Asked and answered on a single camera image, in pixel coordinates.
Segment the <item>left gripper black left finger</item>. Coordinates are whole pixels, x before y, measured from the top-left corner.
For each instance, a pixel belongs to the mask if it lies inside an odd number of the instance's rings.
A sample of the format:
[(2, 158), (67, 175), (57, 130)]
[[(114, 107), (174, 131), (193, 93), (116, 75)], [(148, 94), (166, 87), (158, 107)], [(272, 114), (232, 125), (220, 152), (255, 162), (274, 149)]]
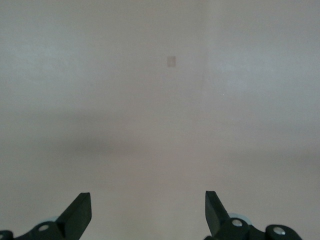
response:
[(91, 194), (80, 193), (54, 221), (44, 221), (20, 236), (2, 230), (2, 240), (79, 240), (92, 219)]

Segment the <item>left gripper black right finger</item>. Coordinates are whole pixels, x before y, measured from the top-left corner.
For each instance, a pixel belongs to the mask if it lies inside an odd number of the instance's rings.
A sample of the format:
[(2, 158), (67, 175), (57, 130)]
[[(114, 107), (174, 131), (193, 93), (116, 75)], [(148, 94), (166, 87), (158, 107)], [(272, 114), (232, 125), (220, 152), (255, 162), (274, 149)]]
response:
[(239, 217), (230, 217), (215, 191), (205, 192), (205, 219), (211, 235), (207, 240), (300, 240), (292, 228), (271, 224), (260, 231)]

